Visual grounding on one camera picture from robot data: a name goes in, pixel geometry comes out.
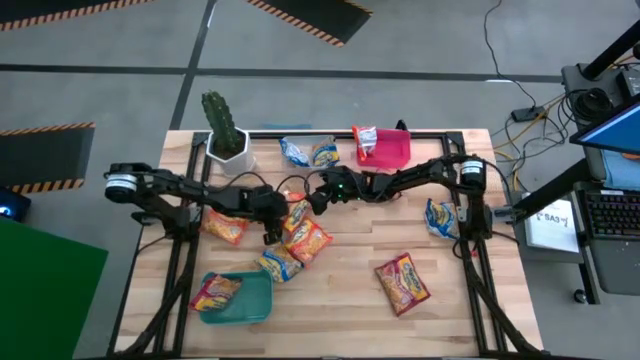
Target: teal bin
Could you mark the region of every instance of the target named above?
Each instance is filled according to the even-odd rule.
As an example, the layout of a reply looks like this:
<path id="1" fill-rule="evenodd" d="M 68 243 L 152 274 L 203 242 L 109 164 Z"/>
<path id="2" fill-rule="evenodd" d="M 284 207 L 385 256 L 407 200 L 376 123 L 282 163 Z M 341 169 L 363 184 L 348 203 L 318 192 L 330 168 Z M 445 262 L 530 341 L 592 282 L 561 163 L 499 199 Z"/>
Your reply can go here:
<path id="1" fill-rule="evenodd" d="M 215 273 L 208 273 L 202 285 Z M 229 279 L 242 279 L 242 286 L 221 311 L 205 311 L 200 319 L 210 325 L 239 325 L 263 322 L 273 306 L 273 279 L 265 270 L 220 274 Z"/>

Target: green mat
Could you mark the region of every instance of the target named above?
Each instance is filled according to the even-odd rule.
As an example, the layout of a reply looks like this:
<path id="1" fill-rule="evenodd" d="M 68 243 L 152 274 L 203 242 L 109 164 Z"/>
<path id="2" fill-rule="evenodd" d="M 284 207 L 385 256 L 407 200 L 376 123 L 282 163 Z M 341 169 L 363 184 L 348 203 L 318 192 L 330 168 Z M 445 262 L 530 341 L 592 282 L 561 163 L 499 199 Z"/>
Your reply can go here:
<path id="1" fill-rule="evenodd" d="M 1 218 L 0 249 L 0 359 L 72 359 L 107 251 Z"/>

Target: gray floor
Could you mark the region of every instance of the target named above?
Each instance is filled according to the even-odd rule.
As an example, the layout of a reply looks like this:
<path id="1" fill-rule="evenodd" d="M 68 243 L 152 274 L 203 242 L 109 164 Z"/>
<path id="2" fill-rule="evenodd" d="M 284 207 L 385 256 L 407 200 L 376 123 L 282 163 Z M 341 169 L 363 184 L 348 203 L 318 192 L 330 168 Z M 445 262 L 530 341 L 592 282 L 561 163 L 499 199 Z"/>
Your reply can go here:
<path id="1" fill-rule="evenodd" d="M 243 1 L 220 0 L 199 66 L 493 74 L 482 19 L 495 1 L 359 2 L 375 14 L 337 49 Z M 0 32 L 0 64 L 186 67 L 206 3 L 157 0 Z M 633 0 L 505 0 L 491 17 L 490 36 L 504 73 L 559 75 L 563 65 L 592 59 L 639 14 Z M 86 185 L 73 193 L 32 196 L 29 218 L 37 228 L 109 251 L 77 358 L 106 350 L 139 233 L 129 219 L 132 208 L 104 199 L 102 172 L 117 161 L 157 163 L 182 80 L 177 75 L 0 72 L 0 129 L 97 123 Z M 539 102 L 562 91 L 559 84 L 524 86 Z M 238 125 L 249 129 L 389 126 L 402 118 L 415 128 L 497 130 L 510 110 L 529 104 L 508 83 L 198 76 L 182 129 L 206 127 L 199 94 L 207 89 L 221 91 Z M 517 133 L 519 128 L 511 129 Z M 541 131 L 533 129 L 519 143 Z M 503 141 L 503 134 L 494 138 L 495 144 Z M 536 189 L 581 156 L 574 145 L 555 148 L 528 160 L 521 178 Z M 571 300 L 580 285 L 576 266 L 525 262 L 525 270 L 548 350 L 637 358 L 640 315 L 634 310 L 640 298 L 601 293 L 602 305 L 579 306 Z"/>

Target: red container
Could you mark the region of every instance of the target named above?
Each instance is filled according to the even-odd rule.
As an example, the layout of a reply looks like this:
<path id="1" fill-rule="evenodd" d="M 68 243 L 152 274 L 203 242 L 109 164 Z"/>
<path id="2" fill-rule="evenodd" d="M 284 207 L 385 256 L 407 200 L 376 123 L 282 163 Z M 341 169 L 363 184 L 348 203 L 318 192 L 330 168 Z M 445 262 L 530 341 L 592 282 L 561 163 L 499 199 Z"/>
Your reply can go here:
<path id="1" fill-rule="evenodd" d="M 411 158 L 411 134 L 404 130 L 376 129 L 378 137 L 373 154 L 360 160 L 358 165 L 384 169 L 399 169 Z"/>

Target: wheel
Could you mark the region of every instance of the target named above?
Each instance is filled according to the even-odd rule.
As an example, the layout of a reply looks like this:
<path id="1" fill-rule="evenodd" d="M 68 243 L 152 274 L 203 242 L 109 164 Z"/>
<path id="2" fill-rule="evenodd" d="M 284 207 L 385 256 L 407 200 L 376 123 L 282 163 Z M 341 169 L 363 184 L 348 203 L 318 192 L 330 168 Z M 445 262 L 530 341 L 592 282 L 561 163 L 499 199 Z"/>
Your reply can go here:
<path id="1" fill-rule="evenodd" d="M 573 292 L 573 300 L 580 304 L 588 304 L 587 294 L 582 289 L 578 289 Z"/>

